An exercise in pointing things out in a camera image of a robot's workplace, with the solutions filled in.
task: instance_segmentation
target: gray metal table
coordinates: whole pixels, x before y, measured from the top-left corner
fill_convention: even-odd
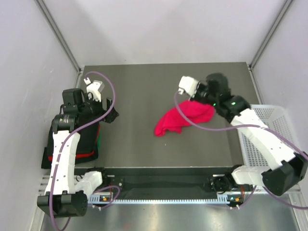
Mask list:
[[[190,127],[181,134],[167,132],[155,137],[154,128],[174,107],[173,95],[182,76],[201,80],[222,72],[233,94],[258,103],[246,63],[86,66],[84,75],[89,71],[102,72],[113,82],[120,116],[112,124],[102,123],[99,158],[76,167],[225,167],[243,163],[237,131],[206,132]],[[97,75],[90,78],[102,79]],[[106,84],[103,97],[111,96]],[[203,125],[222,128],[227,123],[215,115]]]
[[[58,221],[60,228],[65,221]],[[45,216],[41,231],[53,230]],[[85,230],[299,231],[293,211],[268,195],[254,195],[240,210],[214,205],[113,205],[101,212],[89,208],[84,217],[72,218],[66,229]]]

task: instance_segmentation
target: black bracket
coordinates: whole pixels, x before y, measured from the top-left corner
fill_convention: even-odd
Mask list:
[[[58,114],[52,121],[52,131],[57,134],[58,131],[68,130],[72,132],[75,129],[76,114]]]
[[[264,185],[276,196],[284,194],[299,183],[306,174],[307,160],[300,154],[294,154],[295,157],[289,162],[283,161],[281,167],[262,173]]]
[[[239,188],[239,186],[235,183],[232,172],[240,167],[241,165],[235,165],[228,169],[225,174],[221,176],[210,177],[208,179],[212,191],[217,194],[224,194],[226,191],[233,191]]]
[[[38,196],[37,205],[50,216],[49,195]],[[83,191],[75,194],[54,195],[52,207],[55,218],[82,217],[87,212],[88,199]]]
[[[112,99],[111,98],[107,98],[106,99],[106,103],[107,103],[107,110],[103,112],[106,113],[108,111],[108,109],[110,108],[111,104],[112,104]],[[112,123],[117,117],[119,116],[119,113],[115,110],[115,108],[113,107],[111,109],[111,112],[104,118],[102,119],[103,122],[106,123]]]

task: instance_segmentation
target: black bag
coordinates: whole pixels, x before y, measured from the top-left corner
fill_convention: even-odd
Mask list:
[[[100,127],[100,123],[97,122],[79,132],[80,140],[77,145],[75,164],[89,162],[98,158]],[[41,168],[51,169],[52,154],[53,137],[51,126],[48,134],[47,147],[44,148]]]

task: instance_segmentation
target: white mesh basket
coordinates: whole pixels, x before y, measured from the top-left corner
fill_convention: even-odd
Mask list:
[[[257,116],[265,123],[270,129],[278,132],[280,135],[297,145],[295,134],[293,132],[291,123],[285,110],[280,106],[272,105],[251,105]],[[243,153],[244,164],[246,166],[268,166],[267,161],[264,159],[258,149],[238,131],[241,149]]]

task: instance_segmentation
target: white wall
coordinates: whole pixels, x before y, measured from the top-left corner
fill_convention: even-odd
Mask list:
[[[296,0],[255,68],[265,103],[287,110],[308,153],[308,1]],[[308,204],[308,176],[301,184]]]
[[[45,0],[80,66],[251,62],[284,0]]]
[[[77,74],[33,0],[0,11],[0,226],[28,230],[47,133]]]

